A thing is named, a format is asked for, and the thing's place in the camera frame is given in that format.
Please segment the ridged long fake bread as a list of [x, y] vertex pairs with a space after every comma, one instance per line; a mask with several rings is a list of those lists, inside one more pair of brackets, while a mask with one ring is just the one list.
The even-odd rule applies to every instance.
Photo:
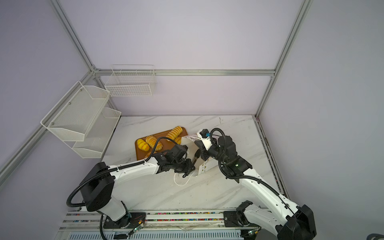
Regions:
[[181, 133], [183, 132], [183, 128], [180, 127], [180, 126], [176, 126], [175, 128], [173, 128], [170, 132], [168, 132], [168, 134], [166, 135], [166, 137], [168, 139], [171, 139], [171, 140], [175, 140]]

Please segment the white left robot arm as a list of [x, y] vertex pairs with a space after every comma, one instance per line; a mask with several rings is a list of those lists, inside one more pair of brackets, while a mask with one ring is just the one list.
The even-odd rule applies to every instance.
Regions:
[[131, 217], [123, 201], [116, 198], [114, 190], [129, 181], [173, 170], [184, 177], [195, 169], [200, 152], [190, 159], [188, 147], [175, 145], [171, 150], [150, 154], [148, 159], [120, 166], [97, 164], [85, 177], [81, 194], [88, 212], [99, 212], [112, 221], [119, 222]]

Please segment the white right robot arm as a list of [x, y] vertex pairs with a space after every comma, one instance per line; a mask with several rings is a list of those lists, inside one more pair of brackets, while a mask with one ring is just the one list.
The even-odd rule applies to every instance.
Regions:
[[216, 143], [207, 137], [195, 145], [204, 159], [213, 158], [223, 175], [246, 187], [267, 207], [262, 210], [251, 202], [244, 202], [238, 212], [250, 224], [256, 224], [274, 234], [279, 240], [312, 240], [317, 235], [313, 211], [299, 206], [279, 193], [257, 173], [253, 166], [238, 155], [229, 136], [221, 136]]

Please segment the yellow fake bread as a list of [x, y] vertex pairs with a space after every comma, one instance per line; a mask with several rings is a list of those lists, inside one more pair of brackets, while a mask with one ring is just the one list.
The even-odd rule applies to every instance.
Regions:
[[182, 138], [181, 138], [181, 137], [177, 137], [177, 138], [175, 139], [175, 142], [176, 142], [178, 145], [180, 145], [181, 142], [182, 142]]
[[148, 152], [151, 148], [143, 139], [137, 140], [137, 147], [144, 152]]
[[146, 143], [155, 151], [161, 151], [163, 148], [163, 145], [161, 142], [158, 142], [158, 139], [154, 136], [147, 136], [145, 139]]

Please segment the cartoon animal paper bag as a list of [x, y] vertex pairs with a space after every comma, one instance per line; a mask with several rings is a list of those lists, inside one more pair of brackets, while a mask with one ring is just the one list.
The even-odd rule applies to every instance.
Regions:
[[[187, 154], [189, 158], [192, 160], [194, 158], [195, 152], [199, 149], [195, 145], [195, 141], [199, 140], [197, 135], [187, 135], [182, 138], [181, 145], [186, 145], [189, 149], [187, 151]], [[191, 179], [191, 177], [197, 177], [199, 175], [202, 175], [204, 173], [207, 173], [209, 170], [215, 168], [218, 166], [218, 162], [209, 157], [207, 160], [203, 160], [202, 158], [203, 154], [201, 153], [200, 158], [198, 158], [196, 164], [195, 164], [195, 170], [191, 172], [188, 176], [183, 178], [184, 174], [174, 174], [174, 183], [179, 186], [183, 187], [185, 186]]]

